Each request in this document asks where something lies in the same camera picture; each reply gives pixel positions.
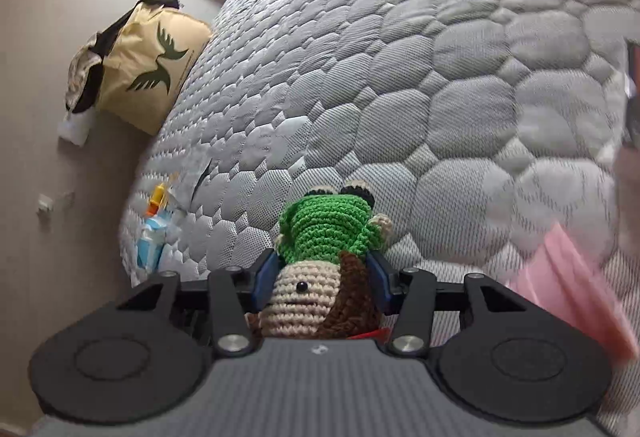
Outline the gloved right hand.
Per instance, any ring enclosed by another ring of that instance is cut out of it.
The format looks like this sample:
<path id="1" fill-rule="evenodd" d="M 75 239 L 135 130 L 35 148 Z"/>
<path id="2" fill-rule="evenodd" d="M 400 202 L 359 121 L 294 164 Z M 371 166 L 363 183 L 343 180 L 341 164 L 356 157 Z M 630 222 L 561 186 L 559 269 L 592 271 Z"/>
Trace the gloved right hand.
<path id="1" fill-rule="evenodd" d="M 620 223 L 626 237 L 639 242 L 639 150 L 620 146 L 616 152 L 614 174 L 617 180 Z"/>

